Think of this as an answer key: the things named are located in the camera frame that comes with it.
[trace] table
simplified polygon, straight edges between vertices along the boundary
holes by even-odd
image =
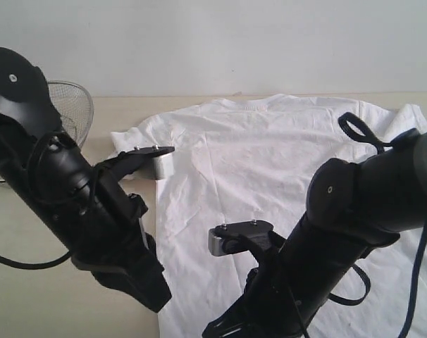
[[[334,94],[361,99],[385,108],[405,103],[422,107],[427,117],[427,93]],[[258,99],[263,96],[232,96]],[[95,117],[83,154],[90,163],[112,151],[110,131],[138,125],[156,113],[212,100],[213,97],[95,98]],[[141,194],[149,206],[144,216],[155,233],[155,182],[124,182],[126,192]],[[19,261],[52,260],[66,249],[12,190],[0,187],[0,254]],[[0,337],[157,338],[156,314],[126,294],[101,287],[93,277],[66,262],[43,271],[23,271],[0,265]]]

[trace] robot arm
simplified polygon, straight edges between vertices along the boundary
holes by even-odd
[[[172,151],[137,149],[92,167],[63,129],[41,70],[0,48],[0,175],[69,250],[50,264],[9,265],[48,268],[71,257],[105,287],[158,312],[171,293],[141,223],[147,207],[118,181],[139,169],[164,178]]]
[[[349,121],[363,123],[349,113],[339,122]],[[351,267],[369,291],[356,260],[393,244],[401,231],[426,225],[427,234],[427,133],[410,130],[390,144],[380,144],[371,133],[362,141],[375,144],[379,154],[359,164],[336,158],[323,164],[309,186],[307,211],[286,240],[264,221],[210,230],[213,255],[250,250],[259,268],[249,273],[244,294],[207,326],[204,338],[307,335],[305,327],[320,306],[343,300],[330,293]],[[392,149],[383,152],[383,146]]]

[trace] mesh basket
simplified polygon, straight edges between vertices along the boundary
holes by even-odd
[[[82,146],[93,122],[94,107],[89,92],[82,86],[65,81],[50,81],[49,96],[61,115],[66,132]],[[5,181],[0,176],[0,185]]]

